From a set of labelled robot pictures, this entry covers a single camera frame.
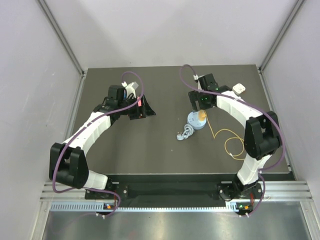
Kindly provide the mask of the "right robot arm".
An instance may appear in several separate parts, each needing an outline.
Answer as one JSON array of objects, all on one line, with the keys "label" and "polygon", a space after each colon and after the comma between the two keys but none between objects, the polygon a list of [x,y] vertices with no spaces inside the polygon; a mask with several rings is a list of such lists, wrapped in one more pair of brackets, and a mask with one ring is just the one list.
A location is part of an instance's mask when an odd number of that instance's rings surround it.
[{"label": "right robot arm", "polygon": [[193,75],[197,83],[188,93],[193,111],[219,108],[227,112],[244,127],[243,164],[232,181],[231,197],[245,198],[256,186],[266,162],[279,149],[284,148],[278,116],[245,102],[230,87],[219,86],[213,74]]}]

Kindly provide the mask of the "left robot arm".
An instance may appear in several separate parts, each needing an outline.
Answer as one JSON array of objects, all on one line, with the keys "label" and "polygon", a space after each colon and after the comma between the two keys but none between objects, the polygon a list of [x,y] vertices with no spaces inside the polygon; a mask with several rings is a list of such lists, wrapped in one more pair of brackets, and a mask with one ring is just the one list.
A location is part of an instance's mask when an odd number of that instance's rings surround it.
[{"label": "left robot arm", "polygon": [[86,155],[98,138],[121,116],[130,120],[143,119],[156,113],[144,95],[137,95],[138,83],[112,85],[103,102],[98,104],[88,120],[70,138],[54,143],[50,149],[49,178],[73,189],[96,189],[102,198],[114,191],[108,177],[89,170]]}]

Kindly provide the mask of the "round light blue power strip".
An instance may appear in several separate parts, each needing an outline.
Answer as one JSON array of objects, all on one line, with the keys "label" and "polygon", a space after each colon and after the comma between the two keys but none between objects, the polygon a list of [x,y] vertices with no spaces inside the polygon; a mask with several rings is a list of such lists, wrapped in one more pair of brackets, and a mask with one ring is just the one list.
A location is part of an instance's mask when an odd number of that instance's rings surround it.
[{"label": "round light blue power strip", "polygon": [[183,141],[188,139],[190,136],[194,134],[196,130],[201,130],[205,127],[207,123],[207,117],[203,120],[199,120],[199,111],[190,112],[187,116],[187,122],[183,127],[183,132],[180,132],[176,135],[176,139],[178,141]]}]

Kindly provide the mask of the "white square charger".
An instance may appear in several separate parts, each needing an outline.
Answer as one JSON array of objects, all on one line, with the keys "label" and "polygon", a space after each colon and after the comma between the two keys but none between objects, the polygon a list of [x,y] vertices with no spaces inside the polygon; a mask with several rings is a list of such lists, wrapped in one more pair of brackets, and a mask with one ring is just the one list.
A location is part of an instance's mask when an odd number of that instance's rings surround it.
[{"label": "white square charger", "polygon": [[232,87],[232,91],[236,95],[240,95],[240,94],[242,94],[242,93],[244,93],[246,91],[246,87],[241,83],[237,83]]}]

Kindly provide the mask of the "orange charger block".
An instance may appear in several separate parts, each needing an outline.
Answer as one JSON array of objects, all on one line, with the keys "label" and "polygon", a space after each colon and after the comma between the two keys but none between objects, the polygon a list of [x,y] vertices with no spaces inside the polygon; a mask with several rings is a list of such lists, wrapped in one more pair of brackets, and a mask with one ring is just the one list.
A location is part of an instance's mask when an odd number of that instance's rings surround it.
[{"label": "orange charger block", "polygon": [[199,111],[198,118],[200,121],[203,121],[206,118],[206,113],[204,111]]}]

